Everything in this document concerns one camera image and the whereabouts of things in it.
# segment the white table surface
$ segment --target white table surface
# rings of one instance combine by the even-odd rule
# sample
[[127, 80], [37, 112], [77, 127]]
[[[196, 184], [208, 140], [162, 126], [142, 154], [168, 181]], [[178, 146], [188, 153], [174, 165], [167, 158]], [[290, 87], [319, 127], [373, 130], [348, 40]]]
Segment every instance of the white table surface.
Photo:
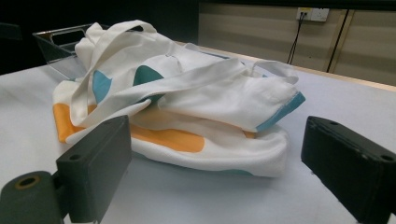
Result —
[[[306, 101], [278, 123], [291, 141], [285, 174], [226, 175], [133, 158], [102, 223], [355, 224], [301, 162], [305, 122], [332, 119], [396, 152], [396, 91], [298, 75]], [[29, 172], [53, 174], [55, 160], [71, 147], [58, 142], [52, 116], [51, 95], [62, 79], [47, 65], [0, 76], [1, 188]]]

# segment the wall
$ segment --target wall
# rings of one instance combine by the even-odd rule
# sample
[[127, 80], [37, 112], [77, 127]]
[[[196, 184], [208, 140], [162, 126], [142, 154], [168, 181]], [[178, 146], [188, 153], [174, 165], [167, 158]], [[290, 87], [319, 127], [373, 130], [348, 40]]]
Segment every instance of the wall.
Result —
[[[285, 63], [297, 33], [296, 13], [296, 7], [201, 4], [198, 43]], [[325, 22], [305, 21], [293, 65], [327, 71], [345, 15], [344, 10], [331, 9]], [[332, 72], [396, 85], [395, 16], [396, 12], [350, 13]]]

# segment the power cable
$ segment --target power cable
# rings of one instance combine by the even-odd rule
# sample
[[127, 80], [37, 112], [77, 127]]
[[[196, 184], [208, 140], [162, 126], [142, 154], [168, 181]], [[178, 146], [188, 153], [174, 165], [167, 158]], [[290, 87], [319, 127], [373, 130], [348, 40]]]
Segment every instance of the power cable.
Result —
[[288, 62], [287, 62], [288, 64], [292, 64], [292, 62], [293, 62], [294, 52], [296, 50], [298, 36], [299, 36], [301, 25], [303, 24], [305, 16], [306, 16], [306, 12], [304, 12], [304, 13], [302, 12], [300, 14], [300, 19], [298, 20], [297, 35], [296, 35], [296, 38], [294, 39], [294, 43], [293, 43], [293, 45], [291, 46], [291, 49], [290, 49], [289, 58], [288, 58]]

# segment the electrical outlet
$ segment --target electrical outlet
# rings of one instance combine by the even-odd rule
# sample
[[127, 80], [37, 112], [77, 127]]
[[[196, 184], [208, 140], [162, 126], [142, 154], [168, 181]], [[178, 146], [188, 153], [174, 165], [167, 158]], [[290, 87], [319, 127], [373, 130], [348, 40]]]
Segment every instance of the electrical outlet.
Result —
[[311, 14], [312, 14], [312, 7], [299, 7], [297, 9], [297, 16], [296, 16], [297, 20], [299, 20], [301, 18], [301, 13], [306, 13], [306, 15], [304, 16], [304, 20], [310, 21]]
[[313, 8], [311, 13], [311, 21], [326, 21], [329, 15], [328, 8]]

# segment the dark background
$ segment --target dark background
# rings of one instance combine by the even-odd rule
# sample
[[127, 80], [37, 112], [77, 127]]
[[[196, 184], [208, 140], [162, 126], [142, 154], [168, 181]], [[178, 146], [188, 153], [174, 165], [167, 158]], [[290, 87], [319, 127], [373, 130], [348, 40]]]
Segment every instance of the dark background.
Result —
[[171, 39], [198, 41], [198, 0], [6, 1], [0, 22], [16, 24], [21, 39], [0, 31], [0, 75], [46, 64], [33, 33], [99, 22], [146, 21]]

